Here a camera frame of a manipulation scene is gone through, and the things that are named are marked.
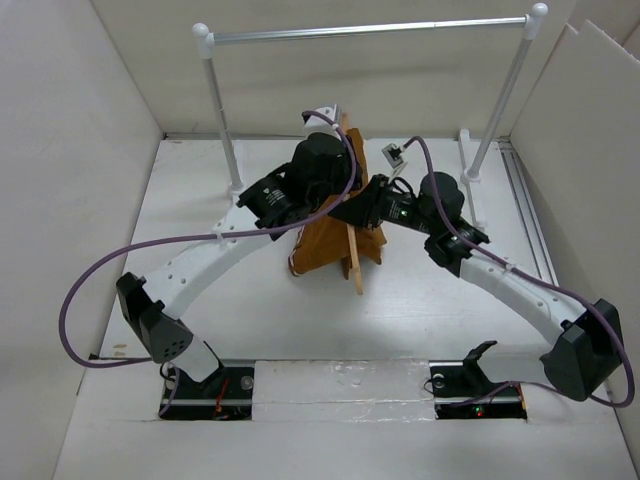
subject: white panel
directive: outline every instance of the white panel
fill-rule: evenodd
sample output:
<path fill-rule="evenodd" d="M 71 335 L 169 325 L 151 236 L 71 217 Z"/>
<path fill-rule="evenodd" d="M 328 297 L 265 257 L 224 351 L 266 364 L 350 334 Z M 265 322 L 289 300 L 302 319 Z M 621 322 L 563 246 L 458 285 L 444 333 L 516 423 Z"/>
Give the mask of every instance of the white panel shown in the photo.
<path fill-rule="evenodd" d="M 254 421 L 435 420 L 429 362 L 257 362 Z"/>
<path fill-rule="evenodd" d="M 0 477 L 47 479 L 83 370 L 56 320 L 75 278 L 130 238 L 160 131 L 87 0 L 0 1 Z M 87 354 L 121 262 L 72 308 Z"/>
<path fill-rule="evenodd" d="M 620 311 L 640 368 L 640 61 L 591 23 L 567 31 L 513 131 L 561 283 Z M 613 377 L 622 399 L 622 372 Z M 640 406 L 620 410 L 640 460 Z"/>
<path fill-rule="evenodd" d="M 211 132 L 214 113 L 191 26 L 233 33 L 522 16 L 534 0 L 93 0 L 160 126 Z M 508 134 L 575 0 L 548 0 L 498 131 Z M 232 132 L 298 134 L 298 112 L 337 101 L 367 135 L 479 136 L 522 32 L 440 31 L 220 47 Z"/>
<path fill-rule="evenodd" d="M 580 29 L 586 20 L 622 43 L 640 22 L 640 0 L 578 0 L 569 24 Z"/>
<path fill-rule="evenodd" d="M 633 31 L 627 41 L 624 42 L 624 48 L 631 55 L 640 59 L 640 25 Z"/>

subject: wooden stick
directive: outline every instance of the wooden stick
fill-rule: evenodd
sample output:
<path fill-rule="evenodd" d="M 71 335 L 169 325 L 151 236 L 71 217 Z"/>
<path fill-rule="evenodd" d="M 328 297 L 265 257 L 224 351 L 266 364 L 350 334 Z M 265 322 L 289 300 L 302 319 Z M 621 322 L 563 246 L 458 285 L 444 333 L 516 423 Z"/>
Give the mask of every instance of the wooden stick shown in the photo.
<path fill-rule="evenodd" d="M 340 126 L 346 132 L 349 129 L 349 116 L 346 113 L 342 114 L 340 119 Z M 349 238 L 349 255 L 351 256 L 351 269 L 353 270 L 353 278 L 356 283 L 356 293 L 362 295 L 364 293 L 364 287 L 362 283 L 362 271 L 360 270 L 360 257 L 358 256 L 358 242 L 356 241 L 356 230 L 353 225 L 347 225 L 347 237 Z"/>

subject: robotic arm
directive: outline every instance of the robotic arm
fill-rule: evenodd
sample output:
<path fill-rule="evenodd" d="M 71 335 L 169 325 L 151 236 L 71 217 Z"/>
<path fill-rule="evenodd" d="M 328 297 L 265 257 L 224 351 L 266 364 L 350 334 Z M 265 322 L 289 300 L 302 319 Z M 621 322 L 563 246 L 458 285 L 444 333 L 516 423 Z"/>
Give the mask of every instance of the robotic arm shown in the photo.
<path fill-rule="evenodd" d="M 345 146 L 329 134 L 312 133 L 298 145 L 291 162 L 240 195 L 214 233 L 244 232 L 253 225 L 261 229 L 279 227 L 305 219 L 329 195 L 342 192 L 350 173 Z M 361 187 L 361 176 L 358 169 L 353 189 Z M 434 176 L 446 216 L 459 236 L 475 244 L 489 244 L 489 237 L 461 217 L 464 195 L 456 181 L 442 172 L 435 172 Z M 422 180 L 417 195 L 401 177 L 375 175 L 360 194 L 338 205 L 329 215 L 360 228 L 374 228 L 388 221 L 428 235 L 424 248 L 437 265 L 491 293 L 553 346 L 540 357 L 541 365 L 546 378 L 567 397 L 586 400 L 620 365 L 609 336 L 580 303 L 527 282 L 451 234 L 437 211 L 429 175 Z M 205 396 L 219 391 L 225 366 L 180 318 L 205 288 L 229 268 L 278 237 L 243 233 L 233 238 L 226 233 L 217 240 L 188 247 L 144 278 L 132 273 L 122 276 L 116 286 L 123 316 L 153 361 L 171 362 Z M 491 245 L 485 248 L 493 251 Z M 596 302 L 595 308 L 621 338 L 616 309 L 605 300 Z M 468 357 L 485 387 L 495 384 L 478 368 L 477 360 L 493 344 L 485 342 Z M 483 388 L 471 391 L 484 394 Z"/>
<path fill-rule="evenodd" d="M 444 211 L 459 237 L 476 245 L 488 244 L 489 237 L 461 217 L 464 195 L 456 181 L 442 172 L 434 175 Z M 376 175 L 364 191 L 329 215 L 361 228 L 373 228 L 388 221 L 429 235 L 424 248 L 438 266 L 491 293 L 553 345 L 550 352 L 540 357 L 541 366 L 549 382 L 567 397 L 586 400 L 620 365 L 609 335 L 579 302 L 524 280 L 510 266 L 505 268 L 454 236 L 437 211 L 429 175 L 423 178 L 418 195 L 402 178 Z M 483 247 L 500 256 L 491 245 Z M 602 299 L 594 306 L 622 338 L 615 307 Z M 495 343 L 485 342 L 470 353 L 473 368 L 482 353 Z M 484 373 L 479 370 L 476 373 L 482 377 L 478 383 L 488 383 L 489 390 L 495 386 Z M 474 396 L 486 393 L 482 388 L 473 391 Z"/>
<path fill-rule="evenodd" d="M 350 176 L 351 162 L 345 145 L 330 134 L 311 133 L 298 144 L 291 162 L 258 180 L 239 196 L 216 224 L 213 231 L 219 234 L 216 240 L 187 247 L 145 277 L 123 275 L 116 283 L 123 316 L 152 360 L 159 364 L 171 362 L 205 396 L 216 392 L 224 379 L 225 367 L 214 351 L 180 320 L 182 315 L 233 265 L 281 235 L 255 235 L 256 226 L 270 229 L 306 219 L 330 195 L 342 193 Z M 357 190 L 361 186 L 362 169 L 356 164 L 351 188 Z"/>

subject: metal rail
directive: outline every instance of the metal rail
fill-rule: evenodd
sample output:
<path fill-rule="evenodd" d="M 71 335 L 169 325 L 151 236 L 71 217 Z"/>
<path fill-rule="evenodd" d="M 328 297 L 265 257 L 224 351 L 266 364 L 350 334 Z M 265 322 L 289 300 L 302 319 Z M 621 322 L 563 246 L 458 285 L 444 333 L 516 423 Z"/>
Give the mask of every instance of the metal rail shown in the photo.
<path fill-rule="evenodd" d="M 303 30 L 276 30 L 272 32 L 214 33 L 214 45 L 238 43 L 276 42 L 281 40 L 310 40 L 314 38 L 350 37 L 372 33 L 415 32 L 482 27 L 524 27 L 527 17 L 487 18 L 477 20 L 451 20 L 444 22 L 391 23 L 387 25 L 361 25 L 352 27 L 308 28 Z"/>

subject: cardboard panel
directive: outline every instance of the cardboard panel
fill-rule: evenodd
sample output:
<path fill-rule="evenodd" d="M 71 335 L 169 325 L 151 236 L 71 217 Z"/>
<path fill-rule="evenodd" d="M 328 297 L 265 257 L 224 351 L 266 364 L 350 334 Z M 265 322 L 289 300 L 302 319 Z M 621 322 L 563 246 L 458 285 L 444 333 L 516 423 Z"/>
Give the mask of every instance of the cardboard panel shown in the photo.
<path fill-rule="evenodd" d="M 558 278 L 620 311 L 640 369 L 640 61 L 590 22 L 567 31 L 513 130 Z M 626 382 L 612 378 L 614 397 Z M 640 403 L 618 412 L 636 462 Z"/>

